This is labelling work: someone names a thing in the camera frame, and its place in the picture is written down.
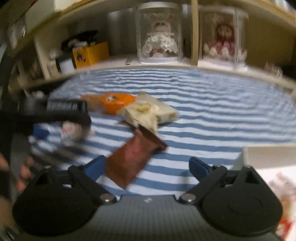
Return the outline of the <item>person left hand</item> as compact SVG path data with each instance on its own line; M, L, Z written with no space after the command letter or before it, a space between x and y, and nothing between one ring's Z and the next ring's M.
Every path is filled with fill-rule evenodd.
M16 165L16 170L12 170L8 161L1 154L1 172L10 175L12 184L16 188L18 193L22 193L26 187L27 182L32 178L30 171L31 166L34 164L32 157L27 157L22 162Z

